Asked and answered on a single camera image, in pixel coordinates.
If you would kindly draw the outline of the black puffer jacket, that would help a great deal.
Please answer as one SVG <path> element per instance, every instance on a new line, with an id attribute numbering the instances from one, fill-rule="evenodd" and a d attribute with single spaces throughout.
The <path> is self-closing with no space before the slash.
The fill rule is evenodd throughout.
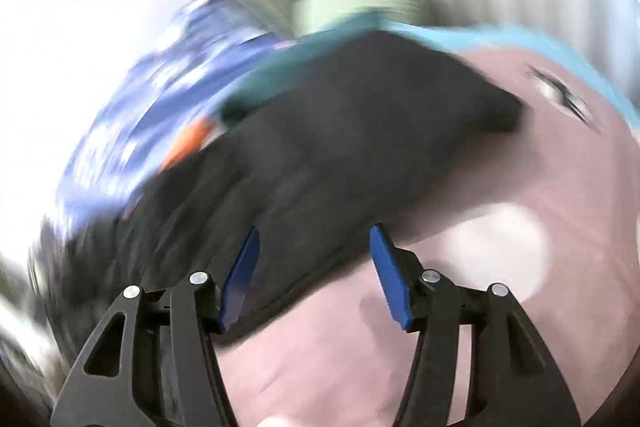
<path id="1" fill-rule="evenodd" d="M 523 103 L 457 58 L 369 31 L 308 65 L 300 83 L 146 182 L 126 215 L 64 244 L 43 239 L 44 302 L 73 360 L 117 295 L 205 270 L 228 275 L 250 229 L 260 255 L 222 345 L 273 320 L 430 195 L 477 135 L 511 132 Z"/>

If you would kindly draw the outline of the orange puffer jacket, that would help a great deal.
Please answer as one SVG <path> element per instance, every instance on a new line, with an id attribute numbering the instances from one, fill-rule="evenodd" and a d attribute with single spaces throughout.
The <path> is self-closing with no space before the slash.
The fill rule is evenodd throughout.
<path id="1" fill-rule="evenodd" d="M 215 139 L 217 133 L 218 122 L 215 118 L 204 117 L 192 121 L 178 134 L 160 169 L 174 167 L 183 159 L 198 153 Z"/>

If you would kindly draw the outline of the dark teal garment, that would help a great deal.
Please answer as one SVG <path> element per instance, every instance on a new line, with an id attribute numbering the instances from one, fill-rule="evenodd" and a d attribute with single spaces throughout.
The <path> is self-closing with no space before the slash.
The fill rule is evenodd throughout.
<path id="1" fill-rule="evenodd" d="M 260 61 L 255 69 L 244 75 L 221 103 L 218 118 L 226 127 L 234 126 L 270 98 L 295 86 L 314 60 L 365 32 L 380 28 L 383 22 L 381 11 L 369 10 L 298 38 L 290 46 Z"/>

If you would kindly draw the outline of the blue tree-print sheet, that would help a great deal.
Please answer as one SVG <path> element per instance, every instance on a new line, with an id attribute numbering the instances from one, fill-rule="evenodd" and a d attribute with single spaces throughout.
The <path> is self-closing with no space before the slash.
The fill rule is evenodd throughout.
<path id="1" fill-rule="evenodd" d="M 70 156 L 49 217 L 58 233 L 126 208 L 178 134 L 213 115 L 289 34 L 258 0 L 194 0 L 178 9 Z"/>

